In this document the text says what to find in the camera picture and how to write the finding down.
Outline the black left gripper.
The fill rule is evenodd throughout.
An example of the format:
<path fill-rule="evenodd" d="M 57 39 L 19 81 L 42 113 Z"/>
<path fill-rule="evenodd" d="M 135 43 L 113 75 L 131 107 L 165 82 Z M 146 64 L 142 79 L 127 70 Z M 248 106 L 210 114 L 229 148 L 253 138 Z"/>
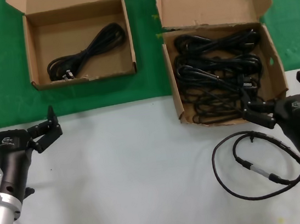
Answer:
<path fill-rule="evenodd" d="M 43 153 L 63 134 L 51 105 L 47 111 L 47 120 L 28 128 L 27 131 L 0 131 L 0 168 L 3 172 L 0 192 L 9 194 L 20 202 L 25 198 L 33 149 Z"/>

